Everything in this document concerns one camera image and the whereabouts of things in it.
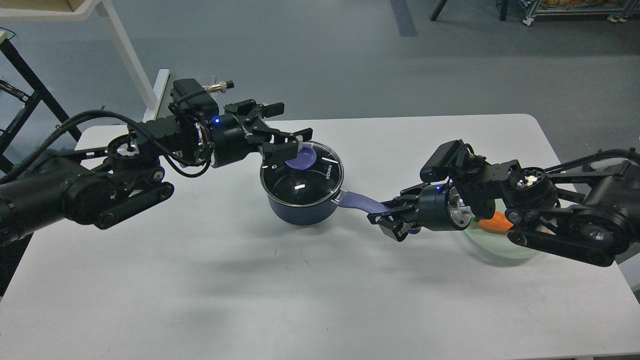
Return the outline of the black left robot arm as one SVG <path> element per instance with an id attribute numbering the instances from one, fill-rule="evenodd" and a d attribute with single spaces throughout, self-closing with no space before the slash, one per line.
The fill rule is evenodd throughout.
<path id="1" fill-rule="evenodd" d="M 220 114 L 210 97 L 179 98 L 170 116 L 138 122 L 111 111 L 85 111 L 64 121 L 46 141 L 1 180 L 1 245 L 69 219 L 108 229 L 154 207 L 174 193 L 164 181 L 164 158 L 174 169 L 200 167 L 196 178 L 259 153 L 269 166 L 292 160 L 310 128 L 286 132 L 265 124 L 284 103 L 249 99 L 226 105 Z M 127 132 L 106 146 L 58 152 L 50 145 L 72 126 L 101 117 L 126 123 Z"/>

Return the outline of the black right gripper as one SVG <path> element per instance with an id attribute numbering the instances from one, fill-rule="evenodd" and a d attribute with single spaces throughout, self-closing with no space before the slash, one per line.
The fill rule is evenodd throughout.
<path id="1" fill-rule="evenodd" d="M 474 218 L 471 207 L 451 184 L 418 183 L 382 205 L 385 210 L 370 213 L 368 221 L 396 242 L 420 233 L 422 227 L 431 231 L 463 231 Z M 416 223 L 402 217 L 411 213 L 416 213 Z"/>

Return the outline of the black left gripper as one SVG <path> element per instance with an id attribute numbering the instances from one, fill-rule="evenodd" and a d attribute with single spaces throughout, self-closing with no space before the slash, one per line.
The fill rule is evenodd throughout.
<path id="1" fill-rule="evenodd" d="M 224 114 L 211 118 L 212 168 L 244 160 L 251 153 L 262 155 L 264 169 L 285 164 L 295 170 L 306 170 L 313 164 L 314 151 L 304 146 L 304 142 L 311 140 L 313 129 L 281 132 L 265 123 L 265 118 L 285 112 L 283 102 L 259 104 L 243 100 L 224 105 L 223 110 Z"/>

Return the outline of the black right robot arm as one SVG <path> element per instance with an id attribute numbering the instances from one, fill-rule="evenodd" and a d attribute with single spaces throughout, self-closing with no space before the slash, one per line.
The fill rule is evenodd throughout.
<path id="1" fill-rule="evenodd" d="M 368 221 L 398 242 L 420 228 L 462 231 L 504 203 L 507 238 L 517 246 L 608 267 L 639 241 L 639 154 L 597 153 L 548 168 L 514 159 L 490 164 L 462 140 L 439 146 L 421 183 L 371 210 Z"/>

